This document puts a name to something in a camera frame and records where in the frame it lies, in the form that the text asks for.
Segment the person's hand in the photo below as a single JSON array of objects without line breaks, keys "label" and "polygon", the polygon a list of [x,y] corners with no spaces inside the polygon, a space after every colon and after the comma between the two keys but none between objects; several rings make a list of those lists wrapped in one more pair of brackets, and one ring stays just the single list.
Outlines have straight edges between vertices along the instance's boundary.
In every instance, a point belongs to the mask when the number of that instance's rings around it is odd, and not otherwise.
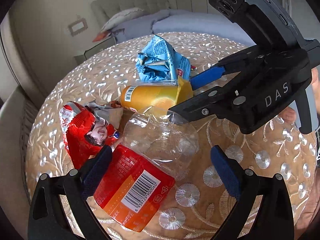
[{"label": "person's hand", "polygon": [[294,101],[278,114],[289,124],[296,124],[303,133],[309,133],[318,127],[319,116],[319,79],[317,68],[311,70],[312,80],[300,83],[301,90],[294,92]]}]

